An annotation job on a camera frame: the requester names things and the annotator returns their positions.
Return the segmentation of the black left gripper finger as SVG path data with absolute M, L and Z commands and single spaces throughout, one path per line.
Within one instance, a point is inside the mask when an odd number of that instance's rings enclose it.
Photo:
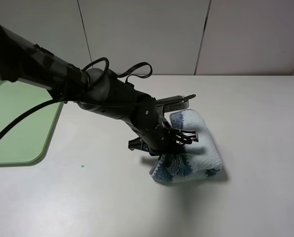
M 165 168 L 169 173 L 177 173 L 180 169 L 180 156 L 177 154 L 167 154 Z

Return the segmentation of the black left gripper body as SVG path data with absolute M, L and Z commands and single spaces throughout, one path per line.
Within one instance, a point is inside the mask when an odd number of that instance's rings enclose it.
M 128 142 L 128 149 L 147 152 L 152 156 L 176 154 L 181 151 L 182 145 L 198 142 L 197 131 L 173 128 L 163 116 L 151 128 L 130 127 L 138 137 Z

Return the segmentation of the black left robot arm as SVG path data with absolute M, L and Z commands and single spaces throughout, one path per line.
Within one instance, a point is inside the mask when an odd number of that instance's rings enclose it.
M 170 125 L 164 115 L 185 109 L 191 96 L 157 100 L 137 91 L 123 74 L 90 63 L 83 69 L 0 25 L 0 167 L 32 165 L 44 158 L 62 106 L 124 121 L 137 135 L 130 150 L 152 156 L 177 154 L 198 141 L 194 130 Z

